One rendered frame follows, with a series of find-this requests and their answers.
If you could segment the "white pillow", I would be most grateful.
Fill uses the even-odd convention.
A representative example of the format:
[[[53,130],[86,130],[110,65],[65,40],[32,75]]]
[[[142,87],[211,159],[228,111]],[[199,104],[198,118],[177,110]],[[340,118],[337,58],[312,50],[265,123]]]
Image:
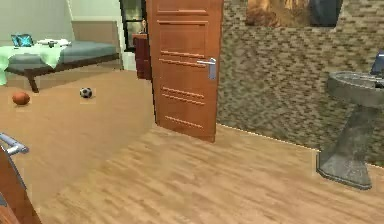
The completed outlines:
[[[37,44],[41,45],[49,45],[50,43],[53,43],[54,45],[58,44],[60,46],[68,46],[72,44],[72,42],[67,39],[42,39],[37,41]]]

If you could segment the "pale green bed cloth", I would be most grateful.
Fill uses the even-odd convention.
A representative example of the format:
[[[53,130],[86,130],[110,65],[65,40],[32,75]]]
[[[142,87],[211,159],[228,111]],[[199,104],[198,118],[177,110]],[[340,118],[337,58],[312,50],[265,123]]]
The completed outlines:
[[[37,65],[46,65],[55,68],[59,63],[62,51],[66,46],[34,45],[32,47],[0,47],[0,86],[7,83],[6,70],[10,65],[21,65],[23,69]]]

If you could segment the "dark red wooden cabinet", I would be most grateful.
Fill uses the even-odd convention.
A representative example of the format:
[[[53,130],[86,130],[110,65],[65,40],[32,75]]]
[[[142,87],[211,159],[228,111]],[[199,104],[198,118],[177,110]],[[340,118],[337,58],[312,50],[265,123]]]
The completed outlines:
[[[151,80],[151,63],[149,42],[146,34],[133,34],[133,44],[135,47],[135,62],[137,77],[139,79]]]

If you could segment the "orange brown ball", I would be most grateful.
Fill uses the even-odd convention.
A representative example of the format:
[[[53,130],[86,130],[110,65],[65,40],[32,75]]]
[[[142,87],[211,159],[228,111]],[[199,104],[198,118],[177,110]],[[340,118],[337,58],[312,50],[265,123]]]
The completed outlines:
[[[12,101],[16,105],[27,105],[30,101],[30,96],[26,92],[16,92],[12,95]]]

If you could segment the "dark framed window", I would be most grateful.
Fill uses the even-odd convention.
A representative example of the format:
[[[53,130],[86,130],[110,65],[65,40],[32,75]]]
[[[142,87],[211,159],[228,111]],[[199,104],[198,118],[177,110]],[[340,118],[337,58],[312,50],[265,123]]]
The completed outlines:
[[[146,0],[119,0],[126,52],[134,52],[133,35],[143,30]]]

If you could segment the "grey bed with wooden frame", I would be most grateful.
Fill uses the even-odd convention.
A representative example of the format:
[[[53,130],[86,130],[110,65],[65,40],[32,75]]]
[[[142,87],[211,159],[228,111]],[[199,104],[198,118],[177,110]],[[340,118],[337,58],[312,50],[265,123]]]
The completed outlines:
[[[73,21],[72,28],[75,40],[60,53],[54,68],[36,54],[16,54],[5,71],[26,77],[38,93],[37,76],[110,61],[116,69],[123,68],[116,21]]]

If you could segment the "grey stone pedestal sink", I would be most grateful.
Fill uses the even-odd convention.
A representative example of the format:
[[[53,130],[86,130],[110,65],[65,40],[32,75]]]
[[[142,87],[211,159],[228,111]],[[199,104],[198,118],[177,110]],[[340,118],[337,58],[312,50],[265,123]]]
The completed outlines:
[[[332,72],[327,92],[355,105],[336,143],[316,156],[316,171],[324,178],[360,190],[372,187],[365,153],[373,126],[384,109],[384,76],[351,71]]]

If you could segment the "framed brown wall picture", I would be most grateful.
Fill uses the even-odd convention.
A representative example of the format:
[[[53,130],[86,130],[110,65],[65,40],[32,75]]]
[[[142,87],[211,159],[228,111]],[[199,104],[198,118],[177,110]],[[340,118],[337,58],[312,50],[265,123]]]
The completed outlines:
[[[248,0],[246,24],[263,27],[335,27],[343,0]]]

